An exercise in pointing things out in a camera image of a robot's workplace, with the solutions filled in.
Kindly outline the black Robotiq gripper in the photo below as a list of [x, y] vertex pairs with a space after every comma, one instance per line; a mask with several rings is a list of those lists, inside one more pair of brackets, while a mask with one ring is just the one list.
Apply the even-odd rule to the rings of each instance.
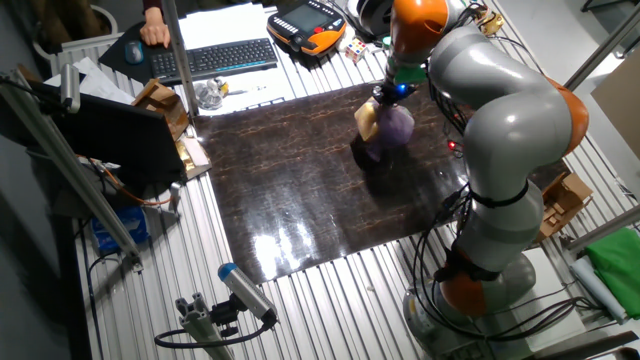
[[417, 87], [410, 84], [392, 84], [385, 82], [381, 85], [376, 85], [372, 90], [372, 99], [378, 106], [385, 106], [386, 104], [395, 104], [399, 107], [406, 107], [407, 97], [416, 91]]

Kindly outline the person's bare hand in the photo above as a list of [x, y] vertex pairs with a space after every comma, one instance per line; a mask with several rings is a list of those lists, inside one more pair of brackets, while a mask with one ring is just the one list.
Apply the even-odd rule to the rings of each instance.
[[161, 9], [157, 6], [149, 7], [144, 11], [144, 16], [145, 24], [140, 30], [142, 41], [148, 46], [162, 45], [168, 48], [171, 37]]

